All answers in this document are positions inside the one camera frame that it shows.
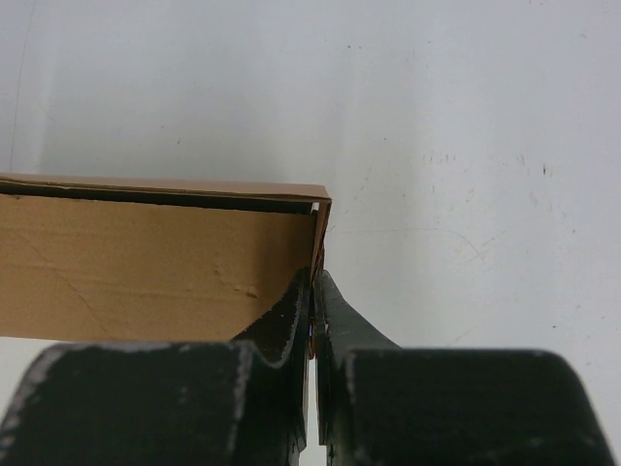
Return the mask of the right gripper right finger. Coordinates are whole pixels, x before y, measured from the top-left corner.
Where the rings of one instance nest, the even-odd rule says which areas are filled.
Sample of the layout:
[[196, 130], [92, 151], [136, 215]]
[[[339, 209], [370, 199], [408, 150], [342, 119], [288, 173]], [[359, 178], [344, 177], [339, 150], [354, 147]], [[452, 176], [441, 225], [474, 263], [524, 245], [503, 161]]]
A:
[[331, 465], [610, 465], [580, 378], [539, 349], [406, 349], [327, 272], [313, 290], [320, 444]]

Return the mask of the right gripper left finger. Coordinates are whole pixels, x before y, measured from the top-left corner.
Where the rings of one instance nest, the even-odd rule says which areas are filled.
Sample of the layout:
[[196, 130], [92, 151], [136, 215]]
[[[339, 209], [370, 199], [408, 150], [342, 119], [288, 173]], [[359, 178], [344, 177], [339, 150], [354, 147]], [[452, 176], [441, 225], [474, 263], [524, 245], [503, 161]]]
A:
[[25, 371], [5, 465], [295, 465], [307, 444], [311, 279], [226, 342], [62, 343]]

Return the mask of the cardboard box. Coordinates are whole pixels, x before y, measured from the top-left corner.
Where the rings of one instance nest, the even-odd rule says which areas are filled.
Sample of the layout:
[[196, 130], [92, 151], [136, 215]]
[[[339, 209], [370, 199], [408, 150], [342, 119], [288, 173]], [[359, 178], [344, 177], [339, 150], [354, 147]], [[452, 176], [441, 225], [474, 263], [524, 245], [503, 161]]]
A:
[[322, 265], [314, 184], [3, 175], [1, 333], [227, 341]]

